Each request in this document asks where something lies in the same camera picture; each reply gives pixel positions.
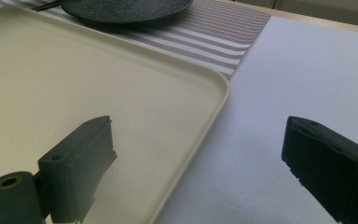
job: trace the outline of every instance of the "placemat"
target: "placemat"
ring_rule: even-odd
[[[32,8],[48,2],[50,1],[0,0],[0,7]],[[179,14],[132,26],[81,23],[65,13],[61,7],[42,13],[212,67],[227,79],[234,73],[246,50],[251,47],[270,18],[266,13],[214,0],[194,0],[188,9]]]

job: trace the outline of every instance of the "beige tray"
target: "beige tray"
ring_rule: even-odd
[[[153,223],[228,93],[209,68],[0,8],[0,175],[35,173],[37,160],[82,122],[113,121],[118,159],[86,224]]]

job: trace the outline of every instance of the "tray rim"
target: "tray rim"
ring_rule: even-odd
[[[36,20],[46,21],[50,24],[61,26],[62,28],[67,27],[69,29],[72,29],[72,31],[77,32],[80,35],[87,34],[91,38],[97,38],[100,41],[108,42],[108,43],[110,43],[116,47],[119,47],[119,48],[125,49],[126,47],[132,47],[132,48],[136,48],[136,49],[143,51],[144,54],[147,54],[147,55],[150,55],[150,54],[162,55],[163,56],[162,58],[164,60],[175,61],[175,66],[180,66],[180,64],[183,64],[183,65],[191,66],[194,68],[202,69],[204,71],[208,71],[208,76],[205,76],[205,75],[203,75],[203,76],[210,79],[213,83],[220,83],[220,85],[222,85],[222,87],[224,88],[223,89],[224,95],[222,97],[222,100],[220,101],[219,105],[216,107],[213,114],[210,116],[208,123],[206,123],[205,126],[201,129],[200,137],[197,139],[195,144],[189,150],[189,154],[188,154],[187,158],[185,159],[185,161],[183,162],[183,165],[180,167],[180,169],[178,170],[176,175],[173,177],[173,180],[172,180],[170,186],[168,187],[168,189],[166,190],[166,192],[161,194],[162,197],[161,197],[160,202],[158,202],[155,211],[153,212],[153,214],[151,214],[151,216],[147,220],[147,223],[155,223],[158,220],[158,217],[161,214],[163,208],[165,207],[165,204],[168,202],[168,200],[172,196],[179,181],[181,180],[183,175],[186,173],[186,170],[187,170],[188,166],[190,165],[190,163],[192,162],[194,156],[197,154],[198,150],[200,149],[200,146],[203,143],[205,137],[207,136],[207,134],[209,133],[209,131],[215,124],[220,113],[222,112],[222,110],[227,102],[228,96],[230,95],[230,85],[229,85],[228,80],[220,72],[218,72],[217,70],[212,69],[208,66],[194,63],[188,59],[175,57],[174,55],[171,55],[169,53],[166,53],[166,52],[163,52],[160,50],[151,49],[151,48],[148,48],[148,47],[141,45],[139,43],[132,42],[130,40],[126,40],[123,38],[119,38],[117,36],[109,35],[109,34],[106,34],[106,33],[103,33],[103,32],[97,31],[97,30],[93,30],[89,27],[71,23],[69,21],[62,20],[58,17],[54,17],[53,15],[40,14],[38,12],[32,11],[31,9],[27,9],[27,8],[23,8],[23,7],[0,7],[0,16],[7,15],[7,14],[16,14],[16,13],[25,15],[25,16],[30,16],[32,18],[35,18]],[[121,42],[125,46],[118,46],[117,42]]]

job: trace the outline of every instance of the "wooden edge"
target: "wooden edge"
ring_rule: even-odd
[[[271,16],[275,16],[275,17],[286,18],[286,19],[294,20],[294,21],[304,21],[304,22],[308,22],[308,23],[312,23],[312,24],[317,24],[317,25],[322,25],[322,26],[332,27],[332,28],[338,28],[338,29],[348,30],[348,31],[354,31],[354,32],[358,33],[358,25],[347,24],[347,23],[343,23],[343,22],[339,22],[339,21],[329,21],[329,20],[304,16],[304,15],[299,15],[299,14],[295,14],[295,13],[291,13],[291,12],[285,12],[285,11],[280,11],[280,10],[276,10],[276,9],[266,8],[266,7],[257,7],[257,6],[252,6],[252,5],[228,1],[228,0],[215,0],[215,1],[229,2],[230,4],[258,10],[258,11],[267,13]]]

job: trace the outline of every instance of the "white table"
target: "white table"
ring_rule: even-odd
[[[290,115],[358,143],[358,33],[272,17],[159,223],[336,223],[281,160]]]

